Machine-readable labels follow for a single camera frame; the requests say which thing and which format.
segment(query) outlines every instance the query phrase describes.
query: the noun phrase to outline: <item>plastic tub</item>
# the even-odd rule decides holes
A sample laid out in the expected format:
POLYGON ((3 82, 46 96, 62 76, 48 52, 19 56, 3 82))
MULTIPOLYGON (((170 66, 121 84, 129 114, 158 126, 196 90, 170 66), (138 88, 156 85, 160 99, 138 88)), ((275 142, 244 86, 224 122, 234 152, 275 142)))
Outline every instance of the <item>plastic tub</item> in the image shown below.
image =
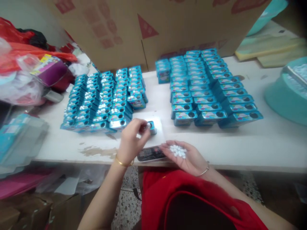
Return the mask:
POLYGON ((272 18, 282 12, 287 6, 288 2, 286 0, 272 0, 248 32, 247 36, 253 35, 261 30, 272 18))

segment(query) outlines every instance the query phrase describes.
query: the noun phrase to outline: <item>cardboard sheet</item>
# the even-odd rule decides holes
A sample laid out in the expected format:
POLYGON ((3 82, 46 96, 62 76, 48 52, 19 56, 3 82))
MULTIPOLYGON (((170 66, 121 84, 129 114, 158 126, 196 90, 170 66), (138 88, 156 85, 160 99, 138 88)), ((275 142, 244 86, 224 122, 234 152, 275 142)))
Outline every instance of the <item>cardboard sheet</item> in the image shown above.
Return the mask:
POLYGON ((270 0, 45 0, 101 71, 216 47, 230 56, 270 0))

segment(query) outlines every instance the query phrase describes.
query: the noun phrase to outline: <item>table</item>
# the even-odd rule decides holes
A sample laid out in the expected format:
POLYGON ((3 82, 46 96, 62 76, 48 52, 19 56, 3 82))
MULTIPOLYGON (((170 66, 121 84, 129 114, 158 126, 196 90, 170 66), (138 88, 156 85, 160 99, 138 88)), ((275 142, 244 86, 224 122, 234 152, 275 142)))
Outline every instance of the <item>table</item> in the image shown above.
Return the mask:
MULTIPOLYGON (((159 117, 166 139, 186 141, 216 169, 255 170, 307 173, 307 127, 290 122, 274 111, 264 100, 264 89, 279 77, 281 68, 262 69, 256 61, 238 62, 236 57, 224 58, 233 75, 242 75, 246 90, 251 94, 264 119, 238 129, 175 127, 170 119, 169 84, 158 84, 156 72, 143 74, 147 108, 138 113, 159 117)), ((44 144, 34 160, 73 163, 110 164, 120 143, 120 134, 78 134, 59 127, 68 94, 62 102, 49 106, 39 116, 49 122, 44 144)), ((168 161, 136 165, 171 166, 168 161)))

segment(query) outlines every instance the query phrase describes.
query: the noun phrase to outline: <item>white plastic bag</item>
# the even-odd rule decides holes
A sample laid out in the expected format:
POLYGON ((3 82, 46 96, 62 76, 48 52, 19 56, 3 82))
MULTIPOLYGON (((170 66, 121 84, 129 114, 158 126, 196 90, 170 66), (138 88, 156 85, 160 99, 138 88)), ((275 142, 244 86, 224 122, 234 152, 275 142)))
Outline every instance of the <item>white plastic bag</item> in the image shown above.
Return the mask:
POLYGON ((13 105, 39 105, 42 83, 26 71, 0 75, 0 100, 13 105))

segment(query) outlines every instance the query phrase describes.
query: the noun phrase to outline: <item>cardboard box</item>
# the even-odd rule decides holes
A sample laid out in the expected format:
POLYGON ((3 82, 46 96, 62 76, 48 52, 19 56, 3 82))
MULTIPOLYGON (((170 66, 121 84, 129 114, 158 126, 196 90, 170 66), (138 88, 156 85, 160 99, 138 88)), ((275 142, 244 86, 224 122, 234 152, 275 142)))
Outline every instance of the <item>cardboard box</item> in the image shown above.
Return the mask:
POLYGON ((101 71, 216 47, 230 56, 270 0, 46 0, 101 71))
POLYGON ((6 205, 7 211, 14 209, 19 213, 17 215, 16 212, 15 214, 11 212, 11 230, 39 230, 45 228, 51 203, 27 193, 9 197, 2 200, 2 202, 6 205))
POLYGON ((77 230, 82 212, 80 195, 42 193, 36 196, 52 204, 45 230, 77 230))

